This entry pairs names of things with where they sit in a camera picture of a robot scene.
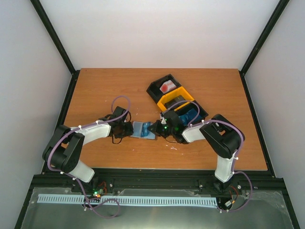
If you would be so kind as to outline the left black frame post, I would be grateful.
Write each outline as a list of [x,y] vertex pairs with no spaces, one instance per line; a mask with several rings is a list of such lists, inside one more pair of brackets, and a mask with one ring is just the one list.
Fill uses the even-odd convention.
[[71,60],[70,60],[70,58],[69,58],[69,56],[68,56],[68,54],[67,54],[67,52],[64,48],[59,36],[57,35],[57,32],[56,32],[52,22],[50,21],[42,3],[41,3],[41,1],[40,0],[30,0],[30,2],[32,4],[32,6],[34,7],[38,17],[40,18],[43,26],[45,27],[48,35],[50,36],[51,40],[53,41],[56,49],[58,50],[62,60],[64,61],[67,69],[69,70],[70,74],[71,75],[76,75],[76,73],[78,71],[74,68],[74,66],[73,66],[73,64],[72,64],[72,62],[71,62]]

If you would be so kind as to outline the red white credit card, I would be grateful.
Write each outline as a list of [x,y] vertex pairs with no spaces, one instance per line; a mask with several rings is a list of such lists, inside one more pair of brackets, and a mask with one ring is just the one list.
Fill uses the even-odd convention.
[[172,80],[168,80],[166,82],[164,82],[161,87],[160,87],[160,91],[163,93],[163,94],[166,94],[168,93],[169,91],[171,90],[174,90],[176,89],[176,85],[174,84],[174,82]]

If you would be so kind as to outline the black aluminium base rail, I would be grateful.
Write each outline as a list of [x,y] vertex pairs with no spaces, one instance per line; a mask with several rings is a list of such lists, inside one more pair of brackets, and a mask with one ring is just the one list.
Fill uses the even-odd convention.
[[124,189],[173,189],[194,191],[201,195],[227,196],[229,192],[244,194],[253,191],[280,191],[287,194],[282,178],[269,171],[246,171],[234,175],[227,185],[222,185],[211,170],[159,170],[96,168],[91,182],[83,186],[88,194],[102,182],[107,192],[113,194]]

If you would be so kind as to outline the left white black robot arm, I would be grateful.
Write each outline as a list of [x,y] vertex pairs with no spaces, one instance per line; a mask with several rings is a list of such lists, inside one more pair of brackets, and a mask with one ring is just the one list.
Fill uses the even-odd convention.
[[100,138],[111,137],[112,140],[119,139],[121,142],[123,138],[131,136],[133,126],[130,118],[130,111],[117,106],[112,114],[94,123],[78,127],[60,125],[55,129],[42,158],[49,170],[77,178],[87,191],[94,192],[98,189],[99,180],[94,177],[94,170],[80,160],[82,148]]

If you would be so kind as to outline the yellow middle card bin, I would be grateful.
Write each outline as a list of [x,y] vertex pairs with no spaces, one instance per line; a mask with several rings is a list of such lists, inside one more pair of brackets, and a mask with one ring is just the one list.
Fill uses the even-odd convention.
[[166,109],[176,104],[173,109],[177,110],[178,108],[185,106],[185,104],[188,104],[188,101],[194,101],[194,98],[184,87],[180,86],[163,95],[157,102],[157,106],[164,112]]

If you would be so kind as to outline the right black frame post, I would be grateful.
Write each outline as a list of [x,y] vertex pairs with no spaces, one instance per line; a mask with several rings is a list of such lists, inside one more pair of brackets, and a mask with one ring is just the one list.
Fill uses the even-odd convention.
[[262,30],[259,38],[257,39],[254,47],[252,48],[249,56],[247,57],[244,65],[242,66],[241,70],[239,71],[241,77],[245,77],[246,73],[250,69],[252,63],[254,62],[255,58],[257,57],[258,53],[260,52],[261,48],[263,47],[264,43],[266,42],[267,38],[269,37],[271,31],[273,30],[274,26],[276,25],[277,21],[281,17],[282,13],[284,12],[285,8],[287,7],[290,0],[280,0],[275,7],[273,13],[271,14],[268,22],[266,23],[264,29]]

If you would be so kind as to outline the black right card bin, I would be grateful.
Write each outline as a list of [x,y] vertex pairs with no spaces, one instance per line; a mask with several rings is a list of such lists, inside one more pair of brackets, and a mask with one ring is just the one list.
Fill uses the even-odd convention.
[[197,114],[197,118],[192,122],[193,125],[201,122],[208,116],[208,113],[196,101],[176,109],[175,112],[184,126],[187,126]]

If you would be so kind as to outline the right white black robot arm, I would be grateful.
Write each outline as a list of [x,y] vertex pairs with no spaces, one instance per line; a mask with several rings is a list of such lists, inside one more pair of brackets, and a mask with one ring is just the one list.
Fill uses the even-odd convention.
[[205,121],[198,119],[197,112],[178,115],[170,110],[161,117],[147,127],[148,131],[163,138],[172,136],[180,144],[207,141],[217,154],[215,177],[223,183],[233,177],[234,165],[245,141],[244,134],[235,125],[220,114]]

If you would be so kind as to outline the black card stack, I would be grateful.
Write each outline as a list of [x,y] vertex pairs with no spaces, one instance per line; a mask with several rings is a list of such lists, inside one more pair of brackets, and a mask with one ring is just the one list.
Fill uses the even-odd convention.
[[173,98],[172,100],[170,100],[167,104],[169,106],[171,106],[171,105],[173,105],[173,104],[175,104],[175,103],[177,103],[179,101],[183,101],[183,100],[185,100],[185,98],[182,95],[179,95],[179,96]]

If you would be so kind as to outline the black left card bin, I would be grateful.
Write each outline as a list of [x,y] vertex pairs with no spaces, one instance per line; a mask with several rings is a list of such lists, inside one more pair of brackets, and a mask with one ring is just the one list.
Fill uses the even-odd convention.
[[164,95],[177,89],[180,86],[181,84],[171,74],[168,74],[150,83],[146,92],[155,103],[158,103]]

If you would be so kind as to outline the black card bin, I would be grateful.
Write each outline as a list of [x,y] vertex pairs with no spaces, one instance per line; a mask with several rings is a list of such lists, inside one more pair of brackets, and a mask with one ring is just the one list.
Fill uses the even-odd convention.
[[155,103],[158,103],[164,95],[177,89],[180,86],[181,84],[171,74],[168,74],[150,83],[146,92]]
[[197,118],[192,122],[193,125],[201,122],[208,116],[208,113],[196,101],[176,109],[175,112],[184,126],[187,126],[197,114]]

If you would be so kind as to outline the blue card stack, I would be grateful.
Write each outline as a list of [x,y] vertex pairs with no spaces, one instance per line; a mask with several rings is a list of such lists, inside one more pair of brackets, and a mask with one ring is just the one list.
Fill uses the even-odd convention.
[[196,117],[197,113],[198,113],[197,110],[190,109],[185,114],[180,115],[179,118],[182,121],[183,125],[188,125],[188,123]]

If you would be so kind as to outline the small electronics board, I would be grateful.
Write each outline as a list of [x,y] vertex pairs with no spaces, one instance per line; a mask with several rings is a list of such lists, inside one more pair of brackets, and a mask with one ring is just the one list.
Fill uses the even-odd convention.
[[91,198],[101,198],[106,194],[107,194],[107,184],[105,181],[103,181],[96,188],[93,189]]

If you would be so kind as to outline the brown leather card holder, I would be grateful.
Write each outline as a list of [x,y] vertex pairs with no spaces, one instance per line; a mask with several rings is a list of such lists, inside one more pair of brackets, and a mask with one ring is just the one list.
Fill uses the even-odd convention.
[[151,122],[133,121],[133,134],[131,135],[131,137],[147,140],[156,140],[157,136],[148,130],[148,127],[151,124]]

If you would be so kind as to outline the black frame post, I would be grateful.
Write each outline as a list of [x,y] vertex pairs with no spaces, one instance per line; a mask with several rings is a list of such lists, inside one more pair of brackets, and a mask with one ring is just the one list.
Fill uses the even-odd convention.
[[257,57],[258,53],[260,52],[261,48],[263,47],[264,43],[266,42],[267,38],[269,37],[271,31],[273,30],[274,26],[276,25],[277,21],[281,17],[282,13],[284,12],[285,8],[287,7],[290,0],[280,0],[275,7],[273,13],[271,14],[268,22],[266,23],[264,29],[262,30],[259,38],[257,39],[254,47],[252,48],[249,56],[247,57],[244,65],[242,66],[241,70],[239,71],[241,77],[245,77],[246,73],[250,69],[252,63],[254,62],[255,58]]
[[74,68],[74,66],[73,66],[73,64],[72,64],[72,62],[71,62],[71,60],[70,60],[70,58],[69,58],[69,56],[68,56],[68,54],[67,54],[67,52],[64,48],[59,36],[57,35],[57,32],[56,32],[52,22],[50,21],[42,3],[41,3],[41,1],[40,0],[30,0],[30,2],[32,4],[32,6],[34,7],[38,17],[40,18],[43,26],[45,27],[48,35],[50,36],[51,40],[53,41],[56,49],[58,50],[62,60],[64,61],[67,69],[69,70],[70,74],[71,75],[76,75],[76,73],[78,71]]

